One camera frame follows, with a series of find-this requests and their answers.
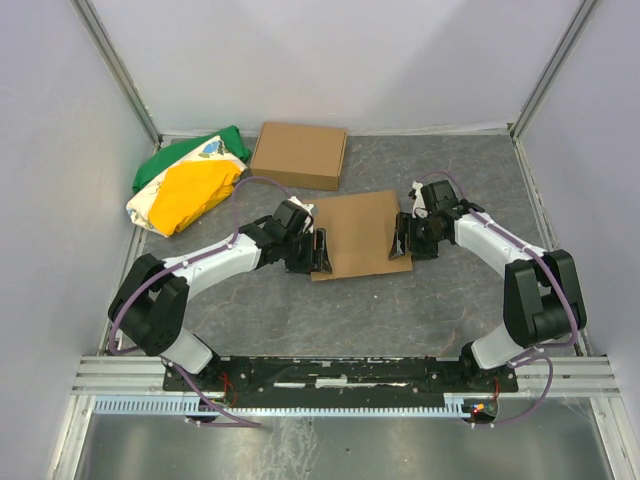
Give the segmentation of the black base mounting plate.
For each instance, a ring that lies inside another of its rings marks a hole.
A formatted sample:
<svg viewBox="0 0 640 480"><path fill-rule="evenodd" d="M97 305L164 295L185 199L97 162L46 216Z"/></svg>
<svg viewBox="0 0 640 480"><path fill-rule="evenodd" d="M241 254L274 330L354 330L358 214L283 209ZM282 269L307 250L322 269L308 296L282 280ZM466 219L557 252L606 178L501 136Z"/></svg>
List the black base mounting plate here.
<svg viewBox="0 0 640 480"><path fill-rule="evenodd" d="M231 356L190 376L202 392L229 394L238 408L442 407L446 393L515 393L507 366L482 370L463 356L295 358Z"/></svg>

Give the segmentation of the aluminium front rail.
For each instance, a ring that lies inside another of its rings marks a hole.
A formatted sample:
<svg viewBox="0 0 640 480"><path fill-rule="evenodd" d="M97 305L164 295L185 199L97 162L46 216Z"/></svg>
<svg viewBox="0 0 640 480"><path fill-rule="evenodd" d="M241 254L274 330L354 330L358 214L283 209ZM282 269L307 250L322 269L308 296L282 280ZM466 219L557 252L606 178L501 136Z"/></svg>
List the aluminium front rail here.
<svg viewBox="0 0 640 480"><path fill-rule="evenodd" d="M619 398L617 380L606 357L554 357L550 398ZM547 364L541 360L516 369L519 391L526 398L542 391ZM76 373L73 395L166 396L165 367L146 356L84 356Z"/></svg>

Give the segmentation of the cardboard box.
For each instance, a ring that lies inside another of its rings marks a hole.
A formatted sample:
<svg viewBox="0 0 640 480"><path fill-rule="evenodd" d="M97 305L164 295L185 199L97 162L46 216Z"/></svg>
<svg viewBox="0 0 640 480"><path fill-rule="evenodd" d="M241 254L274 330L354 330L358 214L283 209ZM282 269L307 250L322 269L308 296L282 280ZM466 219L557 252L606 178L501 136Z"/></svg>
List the cardboard box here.
<svg viewBox="0 0 640 480"><path fill-rule="evenodd" d="M265 122L251 173L287 187L337 191L347 137L344 128Z"/></svg>
<svg viewBox="0 0 640 480"><path fill-rule="evenodd" d="M410 272L409 256L389 252L400 208L393 190L313 199L314 225L326 230L332 272L313 273L314 282Z"/></svg>

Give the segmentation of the left aluminium frame post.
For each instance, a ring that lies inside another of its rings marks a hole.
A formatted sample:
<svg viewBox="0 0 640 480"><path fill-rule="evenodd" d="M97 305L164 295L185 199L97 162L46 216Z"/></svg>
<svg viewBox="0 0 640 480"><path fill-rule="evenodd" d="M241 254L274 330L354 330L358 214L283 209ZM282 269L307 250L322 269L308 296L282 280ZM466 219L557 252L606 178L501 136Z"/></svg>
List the left aluminium frame post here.
<svg viewBox="0 0 640 480"><path fill-rule="evenodd" d="M162 134L155 125L148 108L143 102L124 61L116 51L93 2L88 0L71 0L70 3L87 29L146 136L155 147L158 147L162 141Z"/></svg>

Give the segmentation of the right aluminium frame post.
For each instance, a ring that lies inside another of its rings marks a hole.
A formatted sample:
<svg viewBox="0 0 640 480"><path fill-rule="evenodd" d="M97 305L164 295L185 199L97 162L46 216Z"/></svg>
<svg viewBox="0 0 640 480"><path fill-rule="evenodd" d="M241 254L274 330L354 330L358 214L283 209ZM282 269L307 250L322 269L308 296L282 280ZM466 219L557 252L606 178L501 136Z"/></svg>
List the right aluminium frame post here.
<svg viewBox="0 0 640 480"><path fill-rule="evenodd" d="M599 6L598 0L582 0L564 29L560 40L553 50L538 77L531 93L527 97L516 121L510 127L513 141L519 140L528 129L543 100L549 93L556 77L577 45L583 31L589 24Z"/></svg>

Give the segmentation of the green yellow white cloth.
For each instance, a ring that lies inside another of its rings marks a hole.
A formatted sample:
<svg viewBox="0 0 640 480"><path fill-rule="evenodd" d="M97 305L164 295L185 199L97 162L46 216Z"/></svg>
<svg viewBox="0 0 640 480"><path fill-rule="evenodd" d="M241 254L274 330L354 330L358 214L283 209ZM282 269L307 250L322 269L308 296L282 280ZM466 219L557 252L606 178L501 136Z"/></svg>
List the green yellow white cloth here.
<svg viewBox="0 0 640 480"><path fill-rule="evenodd" d="M165 238L180 233L232 194L250 159L234 125L164 147L136 172L126 213Z"/></svg>

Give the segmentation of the closed folded cardboard box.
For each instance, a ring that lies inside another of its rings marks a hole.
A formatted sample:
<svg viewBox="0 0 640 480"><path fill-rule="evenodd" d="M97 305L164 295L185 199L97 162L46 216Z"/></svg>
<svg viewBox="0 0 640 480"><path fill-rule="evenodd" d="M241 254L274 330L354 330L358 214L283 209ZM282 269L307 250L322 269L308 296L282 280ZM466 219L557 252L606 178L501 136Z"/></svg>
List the closed folded cardboard box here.
<svg viewBox="0 0 640 480"><path fill-rule="evenodd" d="M344 128L265 122L251 173L287 187L337 191L347 137Z"/></svg>

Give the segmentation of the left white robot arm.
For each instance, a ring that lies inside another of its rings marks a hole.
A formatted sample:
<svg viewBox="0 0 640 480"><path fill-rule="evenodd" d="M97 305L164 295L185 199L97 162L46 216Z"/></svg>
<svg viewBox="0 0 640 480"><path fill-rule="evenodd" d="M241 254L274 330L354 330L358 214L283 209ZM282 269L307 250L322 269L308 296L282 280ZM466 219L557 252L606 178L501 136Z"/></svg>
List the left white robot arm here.
<svg viewBox="0 0 640 480"><path fill-rule="evenodd" d="M274 214L191 254L140 256L109 306L114 329L145 355L162 357L192 375L213 370L219 355L184 326L188 302L236 275L278 262L289 273L330 273L327 233L314 225L313 209L290 197Z"/></svg>

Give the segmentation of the aluminium frame post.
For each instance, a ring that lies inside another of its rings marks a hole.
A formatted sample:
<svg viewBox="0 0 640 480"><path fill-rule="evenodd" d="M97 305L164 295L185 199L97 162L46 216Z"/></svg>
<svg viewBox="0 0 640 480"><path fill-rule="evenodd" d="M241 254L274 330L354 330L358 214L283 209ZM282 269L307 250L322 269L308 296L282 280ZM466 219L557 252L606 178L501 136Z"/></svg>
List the aluminium frame post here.
<svg viewBox="0 0 640 480"><path fill-rule="evenodd" d="M71 0L70 3L87 29L146 136L155 147L158 147L162 141L162 134L155 125L148 108L143 102L124 61L116 51L93 2L88 0Z"/></svg>
<svg viewBox="0 0 640 480"><path fill-rule="evenodd" d="M589 24L599 6L598 0L582 0L564 29L560 40L553 50L538 77L531 93L527 97L516 121L510 127L513 141L519 140L528 129L543 100L549 93L556 77L577 45L583 31Z"/></svg>

